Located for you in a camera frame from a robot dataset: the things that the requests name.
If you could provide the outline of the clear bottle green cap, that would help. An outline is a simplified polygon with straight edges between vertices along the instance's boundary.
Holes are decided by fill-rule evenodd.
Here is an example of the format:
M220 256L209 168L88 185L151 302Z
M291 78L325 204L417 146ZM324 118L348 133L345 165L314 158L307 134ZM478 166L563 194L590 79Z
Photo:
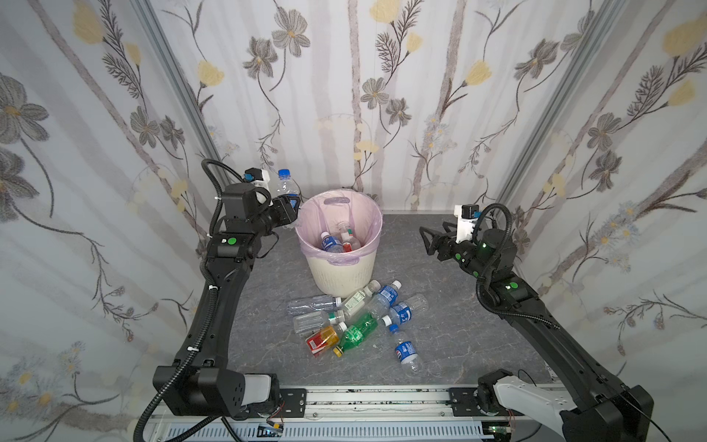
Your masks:
M314 311L293 319L296 334L315 333L329 326L337 325L345 319L342 311Z

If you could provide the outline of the small blue label bottle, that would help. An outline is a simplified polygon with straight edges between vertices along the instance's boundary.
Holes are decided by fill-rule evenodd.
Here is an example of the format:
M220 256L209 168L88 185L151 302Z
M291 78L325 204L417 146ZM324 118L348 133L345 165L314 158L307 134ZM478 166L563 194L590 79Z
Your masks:
M417 294L392 306L380 320L386 327L392 325L402 326L414 317L425 313L428 307L429 304L425 295Z

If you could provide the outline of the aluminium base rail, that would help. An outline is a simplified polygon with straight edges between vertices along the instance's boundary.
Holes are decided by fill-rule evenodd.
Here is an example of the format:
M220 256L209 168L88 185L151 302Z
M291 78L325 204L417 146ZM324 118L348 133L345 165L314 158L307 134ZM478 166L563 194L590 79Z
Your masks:
M493 388L498 411L484 411L475 385L440 386L308 386L282 390L278 414L253 414L246 419L219 419L236 424L266 424L281 432L290 423L480 422L492 440L528 440L550 433L561 439L561 414L576 405L560 384L534 385L512 376Z

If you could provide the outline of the pepsi bottle blue cap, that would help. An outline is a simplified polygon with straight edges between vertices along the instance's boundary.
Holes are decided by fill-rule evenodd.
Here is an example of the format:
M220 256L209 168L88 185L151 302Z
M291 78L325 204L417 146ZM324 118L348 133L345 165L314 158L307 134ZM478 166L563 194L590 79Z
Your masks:
M403 371L409 375L419 374L423 361L412 341L412 335L396 324L388 326L388 331L394 344L394 353Z

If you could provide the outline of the green bottle lying centre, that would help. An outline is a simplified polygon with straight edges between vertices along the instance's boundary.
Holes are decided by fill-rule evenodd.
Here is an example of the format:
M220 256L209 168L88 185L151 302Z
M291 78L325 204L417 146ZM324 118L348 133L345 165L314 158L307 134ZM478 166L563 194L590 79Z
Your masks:
M366 313L353 326L349 327L342 336L339 344L333 348L337 357L342 357L346 352L357 348L377 329L379 320L373 313Z

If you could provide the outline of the pink bin liner bag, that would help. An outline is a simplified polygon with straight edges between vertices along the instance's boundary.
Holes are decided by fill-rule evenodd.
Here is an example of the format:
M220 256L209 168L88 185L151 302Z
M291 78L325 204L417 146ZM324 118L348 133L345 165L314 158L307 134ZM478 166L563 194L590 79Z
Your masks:
M353 230L353 236L362 247L353 252L324 252L320 235L323 232L340 235L342 224ZM375 258L382 227L383 214L371 197L349 189L339 189L317 194L302 204L295 232L300 250L307 259L320 259L335 266L351 266L364 258Z

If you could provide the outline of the clear bottle green red label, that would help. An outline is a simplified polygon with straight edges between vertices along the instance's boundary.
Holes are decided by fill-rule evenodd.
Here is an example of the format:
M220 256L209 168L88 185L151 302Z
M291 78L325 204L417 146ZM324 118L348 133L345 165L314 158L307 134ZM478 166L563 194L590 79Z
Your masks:
M355 237L355 232L349 222L341 221L337 224L337 228L346 252L354 252L362 248L362 244L359 239Z

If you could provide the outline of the white green label bottle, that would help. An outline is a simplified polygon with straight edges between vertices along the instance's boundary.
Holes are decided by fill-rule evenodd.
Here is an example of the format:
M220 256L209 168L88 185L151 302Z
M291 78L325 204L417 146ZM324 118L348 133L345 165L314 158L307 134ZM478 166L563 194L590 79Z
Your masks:
M342 312L346 320L351 320L366 305L366 302L379 290L381 284L377 280L371 280L367 285L351 294L342 304Z

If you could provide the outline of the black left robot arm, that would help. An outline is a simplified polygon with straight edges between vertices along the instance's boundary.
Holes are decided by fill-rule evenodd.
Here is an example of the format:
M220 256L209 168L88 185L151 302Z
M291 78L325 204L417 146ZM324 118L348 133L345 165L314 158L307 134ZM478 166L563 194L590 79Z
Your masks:
M160 403L176 416L198 416L200 422L178 436L183 441L213 421L246 419L253 414L278 414L284 405L274 374L243 374L228 366L231 330L243 289L257 260L261 241L276 228L293 224L301 199L296 194L273 197L240 174L222 186L213 168L233 171L214 159L201 163L215 188L215 211L200 272L204 291L174 360L158 366L153 377L156 395L134 428L133 439L144 440L148 421Z

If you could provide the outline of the pepsi bottle white cap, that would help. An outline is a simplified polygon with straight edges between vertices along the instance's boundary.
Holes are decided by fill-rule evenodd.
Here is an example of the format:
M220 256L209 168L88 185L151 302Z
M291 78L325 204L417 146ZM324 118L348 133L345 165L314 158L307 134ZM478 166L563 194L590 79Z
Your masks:
M320 234L321 249L329 253L344 253L344 245L329 232L325 231Z

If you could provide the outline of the cream plastic waste bin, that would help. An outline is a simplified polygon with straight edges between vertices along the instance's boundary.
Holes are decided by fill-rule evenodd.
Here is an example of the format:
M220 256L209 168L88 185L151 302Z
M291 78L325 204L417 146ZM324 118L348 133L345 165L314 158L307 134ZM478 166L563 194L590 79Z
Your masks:
M340 235L333 235L341 241ZM372 279L375 258L364 258L356 265L335 266L320 259L307 259L307 264L321 292L345 298Z

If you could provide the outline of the blue label bottle white cap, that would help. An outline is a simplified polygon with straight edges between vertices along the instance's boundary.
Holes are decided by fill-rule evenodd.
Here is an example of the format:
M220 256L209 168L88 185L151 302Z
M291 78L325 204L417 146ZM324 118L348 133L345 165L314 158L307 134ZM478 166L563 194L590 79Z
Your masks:
M385 285L371 298L370 302L368 302L366 311L376 320L386 316L390 308L396 303L400 290L401 282L398 280L393 281L389 285Z

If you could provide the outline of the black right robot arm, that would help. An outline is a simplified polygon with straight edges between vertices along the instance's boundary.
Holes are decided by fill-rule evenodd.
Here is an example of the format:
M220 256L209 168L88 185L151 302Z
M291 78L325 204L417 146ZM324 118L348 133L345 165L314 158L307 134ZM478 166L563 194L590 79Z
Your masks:
M519 412L566 441L646 440L654 409L650 394L641 386L627 386L598 363L516 274L510 210L490 204L463 238L449 223L443 227L420 229L426 253L442 262L453 260L473 276L479 304L516 329L567 391L560 397L499 369L478 380L474 401L479 411Z

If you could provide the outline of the blue label water bottle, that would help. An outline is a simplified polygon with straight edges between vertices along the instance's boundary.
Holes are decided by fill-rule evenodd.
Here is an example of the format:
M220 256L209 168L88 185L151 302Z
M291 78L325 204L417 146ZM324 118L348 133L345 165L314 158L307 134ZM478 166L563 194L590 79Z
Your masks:
M301 206L301 191L292 178L289 169L280 169L278 171L276 193L278 197L287 201L295 211L299 210Z

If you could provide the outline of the red yellow drink bottle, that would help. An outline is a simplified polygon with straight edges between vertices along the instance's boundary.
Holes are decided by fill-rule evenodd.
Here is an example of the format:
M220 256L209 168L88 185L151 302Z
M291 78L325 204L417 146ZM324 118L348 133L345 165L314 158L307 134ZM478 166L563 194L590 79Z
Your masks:
M318 357L327 349L339 344L341 333L341 329L338 325L323 328L307 338L307 349L309 349L312 355Z

